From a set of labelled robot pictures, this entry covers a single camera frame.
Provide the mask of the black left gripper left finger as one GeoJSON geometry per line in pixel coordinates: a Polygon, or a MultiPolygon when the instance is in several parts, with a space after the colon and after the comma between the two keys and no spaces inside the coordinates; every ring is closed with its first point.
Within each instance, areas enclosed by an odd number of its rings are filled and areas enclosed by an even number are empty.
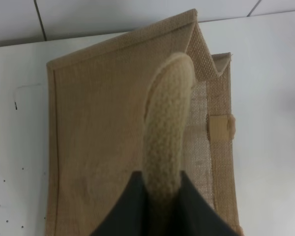
{"type": "Polygon", "coordinates": [[[91,235],[148,236],[158,233],[159,227],[142,173],[134,171],[117,203],[91,235]]]}

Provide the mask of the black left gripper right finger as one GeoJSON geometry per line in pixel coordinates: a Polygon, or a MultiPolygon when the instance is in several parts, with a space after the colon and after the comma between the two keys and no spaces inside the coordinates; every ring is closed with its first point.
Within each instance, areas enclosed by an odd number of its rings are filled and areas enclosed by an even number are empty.
{"type": "Polygon", "coordinates": [[[226,222],[207,204],[182,171],[181,187],[174,201],[171,218],[172,236],[237,236],[226,222]]]}

